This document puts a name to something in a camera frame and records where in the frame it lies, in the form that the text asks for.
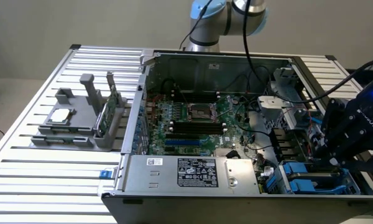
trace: motherboard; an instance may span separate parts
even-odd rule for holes
[[[243,154],[253,143],[251,133],[238,127],[249,128],[247,101],[234,95],[218,95],[210,103],[203,97],[182,98],[156,95],[148,102],[148,154],[225,156],[231,150]]]

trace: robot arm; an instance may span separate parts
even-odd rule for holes
[[[346,104],[330,100],[321,131],[325,144],[313,155],[319,163],[373,173],[373,156],[366,161],[354,159],[357,154],[373,150],[373,81]]]
[[[209,0],[194,0],[190,10],[190,27],[194,26],[199,13]],[[211,0],[194,31],[190,34],[185,50],[218,52],[219,36],[242,35],[242,17],[247,0]],[[258,33],[265,26],[266,6],[263,0],[250,0],[246,33]]]

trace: warning label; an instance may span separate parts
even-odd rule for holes
[[[178,159],[177,184],[179,187],[217,188],[214,159]]]

